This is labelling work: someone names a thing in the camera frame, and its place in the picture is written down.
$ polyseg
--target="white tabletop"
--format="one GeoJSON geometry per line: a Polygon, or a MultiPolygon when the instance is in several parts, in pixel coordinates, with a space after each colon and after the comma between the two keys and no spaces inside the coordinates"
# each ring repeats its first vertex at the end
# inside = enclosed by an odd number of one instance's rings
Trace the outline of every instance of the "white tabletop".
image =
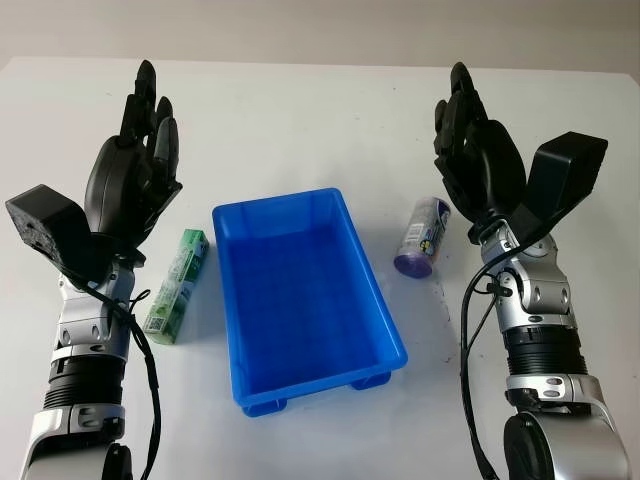
{"type": "MultiPolygon", "coordinates": [[[[1,198],[39,183],[82,204],[104,140],[117,133],[138,67],[134,60],[16,58],[0,72],[1,198]]],[[[460,301],[481,265],[451,217],[437,275],[397,273],[392,258],[415,200],[446,197],[433,166],[433,108],[449,96],[449,70],[154,62],[158,93],[180,129],[184,190],[141,250],[136,291],[157,292],[184,228],[213,240],[215,205],[338,187],[408,354],[381,387],[295,399],[248,418],[229,385],[215,248],[175,346],[154,345],[163,411],[152,478],[226,480],[479,478],[458,384],[460,301]]],[[[571,283],[582,352],[600,378],[635,469],[638,416],[638,159],[640,95],[613,74],[473,69],[490,117],[509,129],[527,164],[568,130],[609,140],[593,194],[554,230],[571,283]]],[[[0,478],[15,479],[32,415],[42,406],[61,301],[57,272],[24,246],[0,214],[2,348],[0,478]]],[[[144,316],[150,301],[138,310],[144,316]]],[[[483,310],[473,305],[472,317],[483,310]]],[[[480,438],[507,478],[502,428],[506,354],[495,315],[472,355],[480,438]]],[[[124,381],[126,443],[135,477],[146,458],[151,403],[132,344],[124,381]]]]}

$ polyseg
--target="plastic bin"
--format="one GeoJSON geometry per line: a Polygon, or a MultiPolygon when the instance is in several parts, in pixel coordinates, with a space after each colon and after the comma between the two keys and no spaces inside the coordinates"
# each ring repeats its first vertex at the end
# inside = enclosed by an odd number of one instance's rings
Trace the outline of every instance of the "plastic bin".
{"type": "Polygon", "coordinates": [[[248,416],[381,385],[406,364],[339,190],[222,205],[213,224],[233,397],[248,416]]]}

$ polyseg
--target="cylindrical container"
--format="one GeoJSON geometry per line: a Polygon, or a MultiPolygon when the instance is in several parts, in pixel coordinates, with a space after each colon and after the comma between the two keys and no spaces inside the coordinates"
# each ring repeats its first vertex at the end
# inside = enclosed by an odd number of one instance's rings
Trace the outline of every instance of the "cylindrical container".
{"type": "Polygon", "coordinates": [[[451,209],[443,200],[418,200],[393,264],[405,275],[423,278],[431,275],[451,209]]]}

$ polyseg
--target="green box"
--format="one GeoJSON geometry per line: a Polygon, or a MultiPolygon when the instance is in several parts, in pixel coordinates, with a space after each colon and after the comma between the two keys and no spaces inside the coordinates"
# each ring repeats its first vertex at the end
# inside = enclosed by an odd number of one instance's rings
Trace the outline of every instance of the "green box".
{"type": "Polygon", "coordinates": [[[202,230],[185,230],[182,234],[178,253],[142,325],[144,333],[154,342],[175,343],[208,248],[202,230]]]}

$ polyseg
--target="black cable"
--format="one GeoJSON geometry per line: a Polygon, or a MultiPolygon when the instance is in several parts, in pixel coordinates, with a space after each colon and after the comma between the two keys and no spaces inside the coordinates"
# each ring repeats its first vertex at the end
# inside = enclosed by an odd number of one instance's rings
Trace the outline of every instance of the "black cable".
{"type": "MultiPolygon", "coordinates": [[[[482,478],[484,480],[499,480],[499,477],[496,474],[495,470],[493,469],[491,462],[489,462],[489,459],[487,459],[487,456],[485,455],[484,451],[482,450],[482,446],[480,445],[480,441],[478,440],[478,432],[476,430],[476,421],[473,415],[473,405],[471,403],[471,392],[469,389],[469,352],[470,352],[471,346],[473,345],[473,342],[475,341],[475,338],[477,337],[478,333],[482,329],[482,326],[484,325],[484,322],[486,321],[486,318],[488,317],[489,312],[491,310],[487,309],[487,311],[485,312],[485,316],[483,316],[483,319],[478,324],[478,328],[476,329],[476,332],[472,337],[471,343],[469,343],[467,339],[468,323],[469,323],[468,321],[469,320],[469,302],[471,301],[471,296],[476,290],[476,285],[478,284],[478,282],[483,276],[487,275],[488,272],[496,265],[504,262],[505,260],[508,260],[514,255],[517,255],[523,252],[524,250],[529,248],[531,245],[533,245],[536,241],[537,239],[534,241],[519,245],[518,247],[512,250],[509,250],[508,252],[505,252],[501,255],[498,255],[497,257],[487,262],[473,276],[473,278],[469,282],[469,285],[467,285],[467,288],[464,292],[464,297],[462,298],[462,309],[460,314],[460,330],[461,330],[460,332],[460,337],[461,337],[460,338],[460,387],[462,390],[462,407],[464,409],[465,418],[467,420],[467,426],[469,427],[469,435],[471,437],[471,447],[473,448],[473,453],[476,457],[476,463],[478,464],[478,469],[480,470],[480,474],[482,475],[482,478]]],[[[495,300],[496,298],[494,296],[494,299],[491,302],[492,303],[491,307],[493,307],[493,303],[495,302],[495,300]]]]}
{"type": "Polygon", "coordinates": [[[144,361],[147,365],[149,389],[151,390],[151,402],[153,404],[153,426],[151,427],[151,437],[149,438],[147,464],[144,471],[142,472],[142,476],[140,477],[141,480],[147,480],[149,478],[149,474],[151,473],[151,469],[153,468],[153,463],[155,462],[156,456],[158,454],[158,448],[160,446],[162,416],[160,412],[160,395],[158,393],[158,374],[156,371],[155,360],[153,358],[153,352],[151,351],[151,346],[149,345],[147,337],[140,328],[140,325],[138,325],[138,322],[136,322],[136,317],[132,312],[133,307],[135,307],[136,303],[147,298],[151,291],[148,289],[143,290],[136,298],[131,301],[129,311],[127,311],[116,300],[113,300],[106,295],[98,292],[96,289],[89,287],[82,280],[76,280],[74,284],[81,290],[85,291],[92,297],[100,300],[102,303],[107,305],[110,309],[110,314],[116,313],[118,319],[122,321],[125,326],[129,327],[129,330],[131,330],[131,336],[144,355],[144,361]]]}
{"type": "Polygon", "coordinates": [[[497,300],[498,300],[498,295],[494,293],[493,297],[491,298],[491,301],[489,302],[489,305],[487,306],[487,309],[484,311],[484,315],[482,315],[482,319],[480,320],[480,323],[478,323],[476,330],[473,332],[473,335],[471,335],[471,340],[469,340],[469,345],[467,345],[467,354],[471,351],[471,347],[473,347],[473,342],[476,341],[476,338],[478,337],[480,330],[482,330],[482,327],[484,327],[484,324],[487,321],[489,314],[491,313],[491,309],[493,309],[497,300]]]}

